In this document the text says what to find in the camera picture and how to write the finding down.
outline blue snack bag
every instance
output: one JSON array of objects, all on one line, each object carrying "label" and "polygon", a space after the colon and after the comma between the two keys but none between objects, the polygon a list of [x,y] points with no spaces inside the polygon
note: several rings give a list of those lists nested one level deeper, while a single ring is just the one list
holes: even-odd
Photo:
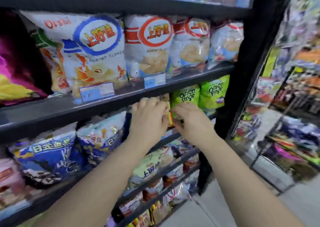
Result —
[{"label": "blue snack bag", "polygon": [[31,186],[48,188],[81,169],[71,159],[77,122],[41,133],[35,139],[22,139],[8,147]]},{"label": "blue snack bag", "polygon": [[77,131],[79,143],[89,155],[88,161],[96,167],[122,142],[126,112],[114,116],[95,116]]}]

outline pink snack bag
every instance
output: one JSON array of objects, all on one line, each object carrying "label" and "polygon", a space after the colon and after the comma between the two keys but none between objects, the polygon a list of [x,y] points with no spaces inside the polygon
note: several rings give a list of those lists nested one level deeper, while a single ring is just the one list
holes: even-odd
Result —
[{"label": "pink snack bag", "polygon": [[[0,33],[0,104],[10,105],[46,97],[47,95],[35,86],[33,71],[39,71],[43,74],[42,77],[45,77],[45,74],[41,66],[36,67],[38,61],[30,48],[32,44],[28,44],[23,34],[19,35],[23,30],[18,29],[18,17],[6,13],[1,13],[0,17],[7,22],[7,26],[12,25],[10,29],[3,29],[6,33]],[[25,43],[25,46],[29,47],[23,49],[19,43]]]},{"label": "pink snack bag", "polygon": [[25,197],[25,183],[13,160],[0,159],[0,210]]}]

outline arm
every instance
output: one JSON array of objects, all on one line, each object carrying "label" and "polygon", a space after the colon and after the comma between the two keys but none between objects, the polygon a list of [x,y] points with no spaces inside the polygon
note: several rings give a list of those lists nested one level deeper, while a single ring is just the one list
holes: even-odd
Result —
[{"label": "arm", "polygon": [[184,120],[183,125],[174,121],[177,130],[205,154],[212,166],[237,226],[304,226],[216,134],[197,106],[183,103],[172,111]]},{"label": "arm", "polygon": [[60,198],[34,227],[102,227],[140,160],[161,140],[167,104],[143,98],[132,106],[128,139]]}]

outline right hand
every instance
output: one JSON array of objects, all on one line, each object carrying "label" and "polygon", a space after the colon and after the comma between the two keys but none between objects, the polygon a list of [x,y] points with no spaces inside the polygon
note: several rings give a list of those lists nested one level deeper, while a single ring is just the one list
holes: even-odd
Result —
[{"label": "right hand", "polygon": [[180,116],[184,123],[174,119],[174,126],[182,137],[190,144],[201,148],[212,145],[213,140],[219,139],[214,131],[214,124],[204,114],[204,112],[191,102],[180,103],[171,109],[172,112]]}]

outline left hand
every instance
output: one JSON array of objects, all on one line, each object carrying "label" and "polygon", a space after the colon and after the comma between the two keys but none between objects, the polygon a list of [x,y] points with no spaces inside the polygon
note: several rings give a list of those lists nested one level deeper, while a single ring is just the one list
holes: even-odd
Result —
[{"label": "left hand", "polygon": [[142,98],[132,105],[132,119],[128,139],[137,147],[152,148],[161,140],[169,126],[164,115],[168,103],[155,97]]}]

